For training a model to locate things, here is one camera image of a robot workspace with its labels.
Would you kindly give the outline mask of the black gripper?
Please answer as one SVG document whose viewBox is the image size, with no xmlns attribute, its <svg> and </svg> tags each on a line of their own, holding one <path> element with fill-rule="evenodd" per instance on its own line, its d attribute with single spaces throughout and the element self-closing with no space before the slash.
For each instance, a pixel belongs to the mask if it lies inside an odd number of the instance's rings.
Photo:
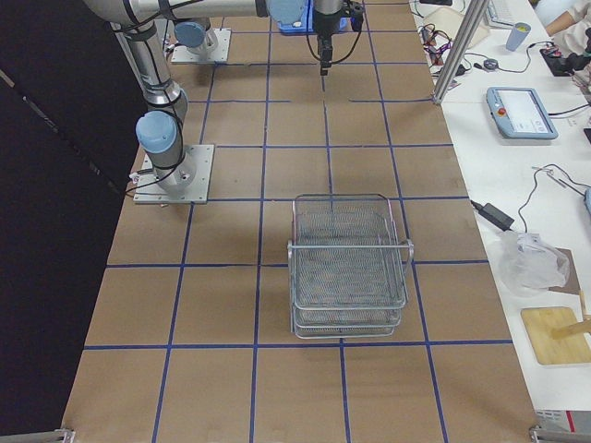
<svg viewBox="0 0 591 443">
<path fill-rule="evenodd" d="M 317 0 L 313 2 L 313 31 L 317 36 L 320 74 L 327 76 L 330 63 L 342 63 L 355 50 L 364 23 L 364 6 L 350 0 Z M 342 18 L 349 18 L 357 33 L 351 50 L 339 60 L 333 59 L 332 36 L 339 32 Z"/>
</svg>

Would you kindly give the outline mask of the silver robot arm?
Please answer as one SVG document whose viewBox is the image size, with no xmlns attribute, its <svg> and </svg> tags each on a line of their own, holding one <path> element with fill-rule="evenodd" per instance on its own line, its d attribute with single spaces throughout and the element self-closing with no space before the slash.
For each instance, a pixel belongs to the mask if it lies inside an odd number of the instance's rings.
<svg viewBox="0 0 591 443">
<path fill-rule="evenodd" d="M 156 21 L 169 19 L 175 37 L 196 56 L 223 49 L 229 30 L 215 30 L 217 17 L 299 18 L 303 3 L 282 1 L 89 1 L 105 20 L 126 55 L 148 111 L 136 123 L 148 170 L 128 194 L 140 204 L 205 203 L 211 178 L 212 145 L 188 145 L 183 126 L 188 98 L 172 78 Z"/>
<path fill-rule="evenodd" d="M 283 26 L 300 22 L 310 26 L 305 30 L 308 49 L 320 63 L 320 74 L 324 77 L 333 65 L 346 60 L 355 50 L 364 23 L 365 8 L 357 1 L 256 1 L 264 17 L 270 16 Z M 333 59 L 332 36 L 341 30 L 342 21 L 350 19 L 356 33 L 351 49 L 340 59 Z M 177 41 L 197 54 L 208 52 L 217 44 L 217 37 L 211 30 L 209 18 L 175 19 Z"/>
</svg>

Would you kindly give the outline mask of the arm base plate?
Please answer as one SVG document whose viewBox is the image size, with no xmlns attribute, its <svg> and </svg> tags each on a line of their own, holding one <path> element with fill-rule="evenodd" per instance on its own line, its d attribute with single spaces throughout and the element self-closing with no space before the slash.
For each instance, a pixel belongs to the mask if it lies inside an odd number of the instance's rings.
<svg viewBox="0 0 591 443">
<path fill-rule="evenodd" d="M 227 62 L 231 40 L 230 29 L 203 29 L 194 23 L 175 27 L 178 45 L 173 51 L 173 64 L 223 64 Z"/>
<path fill-rule="evenodd" d="M 162 183 L 157 183 L 157 179 L 163 178 L 167 172 L 159 170 L 154 174 L 149 155 L 144 155 L 142 168 L 148 172 L 139 176 L 138 189 L 133 192 L 136 204 L 207 203 L 214 146 L 186 145 L 184 150 L 183 162 Z"/>
</svg>

